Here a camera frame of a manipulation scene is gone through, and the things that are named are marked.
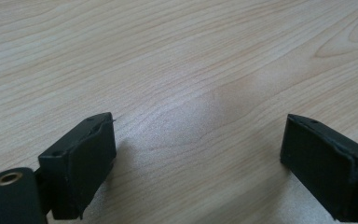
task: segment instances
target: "wood grain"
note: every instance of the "wood grain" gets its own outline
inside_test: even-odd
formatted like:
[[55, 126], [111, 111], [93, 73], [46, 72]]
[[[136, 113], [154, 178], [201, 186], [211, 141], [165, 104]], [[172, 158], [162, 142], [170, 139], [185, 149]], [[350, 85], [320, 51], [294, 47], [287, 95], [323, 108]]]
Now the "wood grain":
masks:
[[334, 223], [279, 153], [288, 113], [358, 142], [358, 1], [0, 0], [0, 171], [105, 111], [115, 168], [50, 223]]

